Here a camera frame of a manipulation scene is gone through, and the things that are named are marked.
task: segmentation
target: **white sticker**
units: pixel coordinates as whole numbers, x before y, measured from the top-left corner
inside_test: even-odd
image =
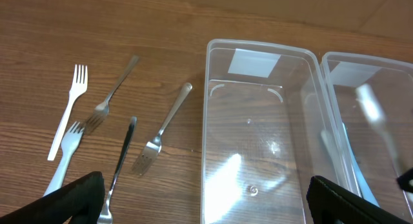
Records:
[[[364,84],[380,69],[379,66],[340,62],[330,73],[330,79],[333,85],[356,88]]]
[[[236,49],[228,73],[267,78],[280,57],[279,54]]]

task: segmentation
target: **silver fork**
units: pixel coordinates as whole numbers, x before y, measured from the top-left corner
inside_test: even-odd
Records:
[[[98,127],[106,119],[107,115],[109,114],[110,98],[112,98],[115,91],[121,85],[123,80],[125,80],[127,75],[129,75],[132,69],[134,69],[138,61],[139,61],[138,56],[132,56],[132,58],[129,61],[128,66],[125,68],[125,71],[123,72],[122,76],[117,80],[117,83],[115,84],[113,89],[109,92],[109,95],[106,97],[106,99],[102,103],[98,104],[95,107],[92,115],[89,116],[88,119],[86,119],[86,121],[84,121],[84,123],[82,124],[82,127],[85,127],[86,134],[92,133],[93,130],[96,127]]]
[[[125,160],[126,153],[128,152],[130,142],[132,141],[132,137],[134,136],[134,130],[136,127],[136,123],[137,123],[137,118],[132,116],[132,118],[130,119],[128,132],[126,133],[126,137],[123,142],[121,155],[119,157],[119,161],[117,162],[115,176],[114,176],[114,179],[112,180],[112,184],[110,185],[110,189],[108,192],[108,197],[106,198],[106,202],[102,207],[102,211],[99,215],[99,218],[97,219],[97,224],[113,224],[114,222],[114,217],[109,210],[110,198],[112,197],[112,193],[114,192],[117,177],[119,173],[121,173],[122,164],[123,164],[123,161]]]
[[[80,144],[80,140],[83,136],[83,129],[78,129],[80,122],[75,121],[75,123],[69,128],[62,140],[62,159],[60,160],[59,166],[54,173],[49,186],[43,196],[56,191],[62,187],[63,180],[65,179],[65,174],[69,166],[70,159],[75,153],[77,147]]]
[[[182,102],[185,100],[189,92],[192,90],[192,85],[190,83],[185,83],[179,93],[178,97],[175,100],[174,105],[172,106],[168,116],[163,121],[162,127],[157,133],[156,137],[146,143],[146,146],[143,148],[141,154],[136,159],[132,171],[142,176],[151,164],[155,161],[157,155],[160,153],[162,148],[161,136],[168,126],[170,120],[175,115],[178,108],[182,105]]]
[[[75,73],[73,75],[72,87],[69,91],[69,102],[67,104],[65,113],[63,114],[62,120],[60,121],[59,127],[57,128],[56,135],[54,136],[52,146],[50,147],[50,152],[47,160],[53,161],[56,157],[57,150],[59,150],[60,142],[62,141],[63,134],[67,126],[67,122],[72,111],[73,104],[76,99],[84,94],[88,88],[88,67],[85,65],[75,65]]]

